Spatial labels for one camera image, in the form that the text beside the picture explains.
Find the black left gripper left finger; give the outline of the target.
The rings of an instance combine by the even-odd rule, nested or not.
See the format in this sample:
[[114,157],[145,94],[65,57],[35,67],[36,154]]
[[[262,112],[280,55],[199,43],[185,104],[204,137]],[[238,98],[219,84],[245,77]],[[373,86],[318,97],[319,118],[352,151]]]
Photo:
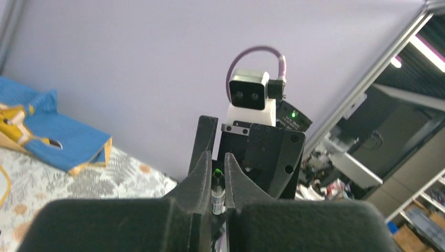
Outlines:
[[210,251],[211,153],[161,198],[59,199],[45,205],[19,251]]

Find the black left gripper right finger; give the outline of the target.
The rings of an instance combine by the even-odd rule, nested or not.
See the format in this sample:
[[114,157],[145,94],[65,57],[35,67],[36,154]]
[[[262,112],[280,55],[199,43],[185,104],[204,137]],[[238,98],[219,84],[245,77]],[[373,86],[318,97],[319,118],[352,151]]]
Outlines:
[[382,215],[363,201],[274,199],[225,155],[229,251],[397,251]]

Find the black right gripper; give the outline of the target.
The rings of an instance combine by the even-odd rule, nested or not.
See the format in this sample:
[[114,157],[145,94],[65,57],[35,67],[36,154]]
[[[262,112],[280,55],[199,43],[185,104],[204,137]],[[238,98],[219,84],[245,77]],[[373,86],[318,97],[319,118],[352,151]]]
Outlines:
[[[188,174],[203,152],[213,151],[217,126],[218,118],[199,117]],[[302,131],[235,121],[221,126],[217,159],[233,154],[242,171],[271,197],[294,199],[305,138]]]

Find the green white marker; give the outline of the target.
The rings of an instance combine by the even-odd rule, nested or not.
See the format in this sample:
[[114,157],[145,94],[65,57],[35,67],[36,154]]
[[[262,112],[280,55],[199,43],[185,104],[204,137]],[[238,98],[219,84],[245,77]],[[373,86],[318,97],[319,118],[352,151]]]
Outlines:
[[211,177],[211,211],[214,215],[224,212],[225,177],[220,169],[215,169]]

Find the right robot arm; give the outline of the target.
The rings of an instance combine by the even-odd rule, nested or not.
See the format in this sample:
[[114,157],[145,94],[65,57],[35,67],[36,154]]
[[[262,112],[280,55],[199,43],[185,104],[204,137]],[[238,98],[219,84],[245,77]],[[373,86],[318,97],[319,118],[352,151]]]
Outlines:
[[213,165],[223,169],[225,155],[231,153],[249,179],[270,197],[293,199],[305,132],[311,124],[284,100],[270,101],[264,110],[230,106]]

